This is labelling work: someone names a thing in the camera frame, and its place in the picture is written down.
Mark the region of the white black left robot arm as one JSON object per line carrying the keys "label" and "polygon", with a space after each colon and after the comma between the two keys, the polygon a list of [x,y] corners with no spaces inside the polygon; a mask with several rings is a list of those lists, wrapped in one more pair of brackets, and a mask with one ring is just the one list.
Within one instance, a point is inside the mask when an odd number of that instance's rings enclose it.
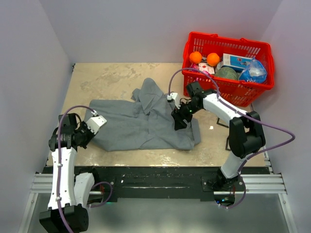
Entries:
{"label": "white black left robot arm", "polygon": [[88,229],[86,209],[89,193],[100,187],[95,172],[74,173],[79,147],[87,148],[106,119],[98,114],[77,122],[74,113],[59,116],[60,127],[49,140],[52,153],[52,190],[47,211],[39,214],[39,222],[49,233],[81,233]]}

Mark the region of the grey button-up shirt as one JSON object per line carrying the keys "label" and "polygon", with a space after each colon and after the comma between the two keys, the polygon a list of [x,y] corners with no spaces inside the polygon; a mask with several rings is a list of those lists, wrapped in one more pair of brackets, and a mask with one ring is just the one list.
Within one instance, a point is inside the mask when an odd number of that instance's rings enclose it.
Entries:
{"label": "grey button-up shirt", "polygon": [[191,150],[201,142],[195,118],[186,128],[174,129],[171,112],[175,105],[167,102],[166,95],[151,78],[132,92],[132,101],[92,100],[89,106],[107,120],[92,140],[105,151]]}

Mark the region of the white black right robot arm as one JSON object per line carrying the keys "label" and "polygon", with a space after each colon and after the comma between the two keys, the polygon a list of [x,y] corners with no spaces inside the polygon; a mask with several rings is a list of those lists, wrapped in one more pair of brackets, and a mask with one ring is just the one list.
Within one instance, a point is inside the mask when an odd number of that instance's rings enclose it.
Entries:
{"label": "white black right robot arm", "polygon": [[238,180],[247,159],[266,143],[262,125],[258,123],[260,116],[255,111],[235,109],[232,104],[218,96],[216,90],[204,90],[198,82],[188,84],[186,89],[190,97],[187,102],[182,102],[175,92],[167,96],[167,101],[175,104],[171,113],[174,129],[178,131],[186,128],[193,114],[200,110],[212,112],[226,123],[229,128],[229,156],[215,177],[207,183],[213,190],[227,191]]}

